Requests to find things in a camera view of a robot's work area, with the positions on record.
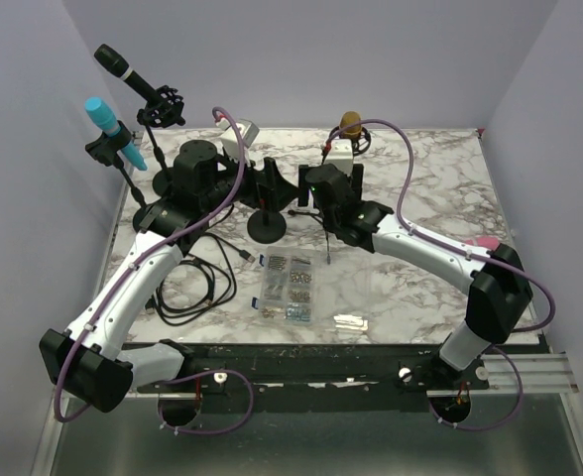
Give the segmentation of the black round-base mic stand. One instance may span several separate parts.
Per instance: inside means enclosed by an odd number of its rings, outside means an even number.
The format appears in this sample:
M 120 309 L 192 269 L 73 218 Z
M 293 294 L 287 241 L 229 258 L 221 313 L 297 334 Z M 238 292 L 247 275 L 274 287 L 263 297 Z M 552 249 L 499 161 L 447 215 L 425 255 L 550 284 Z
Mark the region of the black round-base mic stand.
M 273 244 L 281 240 L 287 232 L 287 222 L 279 211 L 270 211 L 261 199 L 259 208 L 249 217 L 247 232 L 251 239 L 260 244 Z

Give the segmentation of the black tripod shock-mount stand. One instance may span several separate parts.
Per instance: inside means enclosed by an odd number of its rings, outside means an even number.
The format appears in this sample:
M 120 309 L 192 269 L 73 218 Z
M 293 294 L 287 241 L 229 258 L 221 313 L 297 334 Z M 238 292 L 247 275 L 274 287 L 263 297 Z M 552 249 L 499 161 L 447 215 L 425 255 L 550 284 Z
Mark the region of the black tripod shock-mount stand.
M 347 176 L 357 197 L 362 195 L 362 180 L 364 175 L 364 166 L 355 164 L 355 158 L 365 154 L 372 143 L 370 132 L 361 124 L 361 116 L 355 111 L 347 111 L 341 117 L 338 126 L 334 127 L 327 136 L 327 141 L 321 148 L 321 165 L 331 164 L 338 171 Z M 309 206 L 310 190 L 306 184 L 306 174 L 317 166 L 300 165 L 298 166 L 298 197 L 297 205 L 299 207 Z M 290 215 L 306 215 L 318 218 L 319 214 L 312 212 L 290 211 Z M 329 235 L 325 230 L 326 240 L 326 264 L 331 264 Z

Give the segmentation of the gold microphone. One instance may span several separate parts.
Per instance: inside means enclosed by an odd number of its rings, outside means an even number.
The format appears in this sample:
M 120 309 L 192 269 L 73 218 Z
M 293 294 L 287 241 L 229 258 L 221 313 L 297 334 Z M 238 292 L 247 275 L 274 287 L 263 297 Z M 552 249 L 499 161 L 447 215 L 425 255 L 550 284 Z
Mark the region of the gold microphone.
M 360 140 L 362 136 L 363 126 L 361 124 L 361 116 L 356 111 L 345 112 L 340 120 L 340 135 L 341 139 L 348 139 L 353 142 Z

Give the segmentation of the pink microphone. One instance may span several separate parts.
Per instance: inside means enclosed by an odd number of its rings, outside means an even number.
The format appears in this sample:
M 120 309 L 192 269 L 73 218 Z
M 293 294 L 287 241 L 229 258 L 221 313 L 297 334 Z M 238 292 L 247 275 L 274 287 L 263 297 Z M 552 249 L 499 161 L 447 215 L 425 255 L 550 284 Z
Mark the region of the pink microphone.
M 469 238 L 465 240 L 464 243 L 470 246 L 486 248 L 488 250 L 496 250 L 500 245 L 500 240 L 494 236 L 478 236 Z

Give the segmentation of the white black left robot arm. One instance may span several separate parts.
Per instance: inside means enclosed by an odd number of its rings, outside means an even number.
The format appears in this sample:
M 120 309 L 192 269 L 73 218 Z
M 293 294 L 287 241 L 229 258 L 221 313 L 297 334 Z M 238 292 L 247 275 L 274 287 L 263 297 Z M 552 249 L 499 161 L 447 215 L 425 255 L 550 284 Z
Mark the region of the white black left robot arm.
M 236 201 L 279 212 L 298 196 L 274 159 L 264 159 L 256 169 L 204 140 L 182 144 L 168 173 L 171 182 L 161 198 L 138 211 L 134 243 L 108 283 L 64 332 L 50 329 L 39 343 L 56 392 L 104 413 L 132 389 L 163 382 L 181 392 L 192 384 L 194 369 L 176 344 L 130 351 L 122 346 L 145 304 L 209 221 Z

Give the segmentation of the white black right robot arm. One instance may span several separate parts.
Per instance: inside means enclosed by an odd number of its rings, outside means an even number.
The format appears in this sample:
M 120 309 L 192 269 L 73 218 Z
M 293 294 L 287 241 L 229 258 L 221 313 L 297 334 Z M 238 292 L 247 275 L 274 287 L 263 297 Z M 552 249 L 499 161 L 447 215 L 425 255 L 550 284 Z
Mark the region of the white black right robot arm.
M 397 218 L 393 210 L 363 200 L 349 178 L 331 164 L 304 174 L 326 231 L 343 243 L 404 260 L 434 274 L 468 297 L 464 321 L 441 344 L 430 376 L 450 389 L 493 344 L 506 342 L 533 293 L 516 250 L 466 245 Z

